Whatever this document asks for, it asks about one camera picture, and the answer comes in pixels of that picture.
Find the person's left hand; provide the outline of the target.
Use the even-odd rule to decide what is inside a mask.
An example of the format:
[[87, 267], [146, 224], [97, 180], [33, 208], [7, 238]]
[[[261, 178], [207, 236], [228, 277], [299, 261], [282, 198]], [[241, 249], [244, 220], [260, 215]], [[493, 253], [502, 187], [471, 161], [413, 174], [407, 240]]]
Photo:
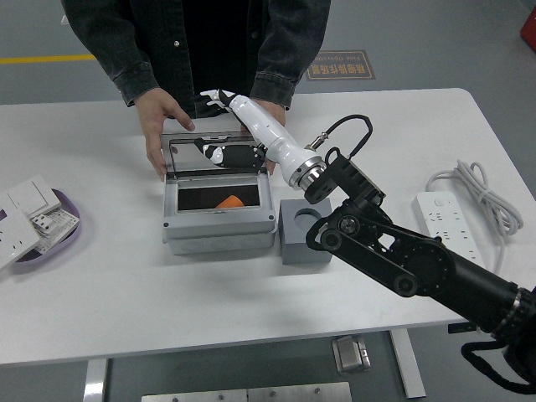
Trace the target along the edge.
[[[273, 116], [282, 126], [286, 124], [286, 108], [284, 106], [281, 106], [279, 104], [270, 102], [268, 100], [260, 100], [252, 98], [252, 100], [259, 105], [260, 107], [264, 108], [271, 116]], [[265, 160], [265, 167], [267, 172], [272, 175], [276, 164], [269, 160]]]

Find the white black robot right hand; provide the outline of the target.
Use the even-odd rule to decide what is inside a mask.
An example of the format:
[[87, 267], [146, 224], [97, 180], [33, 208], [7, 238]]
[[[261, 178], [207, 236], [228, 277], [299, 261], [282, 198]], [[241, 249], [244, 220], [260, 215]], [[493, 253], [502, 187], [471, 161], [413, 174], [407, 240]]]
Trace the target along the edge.
[[232, 112], [267, 148], [265, 155], [280, 165], [284, 180], [294, 189], [306, 191], [325, 169], [320, 155], [300, 146], [280, 122], [247, 96], [227, 90], [207, 90], [200, 95], [206, 97], [208, 106]]

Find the person's right hand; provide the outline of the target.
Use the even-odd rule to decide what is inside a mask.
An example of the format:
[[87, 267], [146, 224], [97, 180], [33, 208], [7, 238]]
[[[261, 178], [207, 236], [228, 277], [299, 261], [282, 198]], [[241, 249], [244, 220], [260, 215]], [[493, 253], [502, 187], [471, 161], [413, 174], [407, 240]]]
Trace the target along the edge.
[[134, 104], [145, 136], [147, 159], [163, 181], [167, 174], [161, 143], [165, 120], [173, 117], [187, 131], [194, 131], [195, 125], [177, 101], [161, 88], [151, 89], [138, 96]]

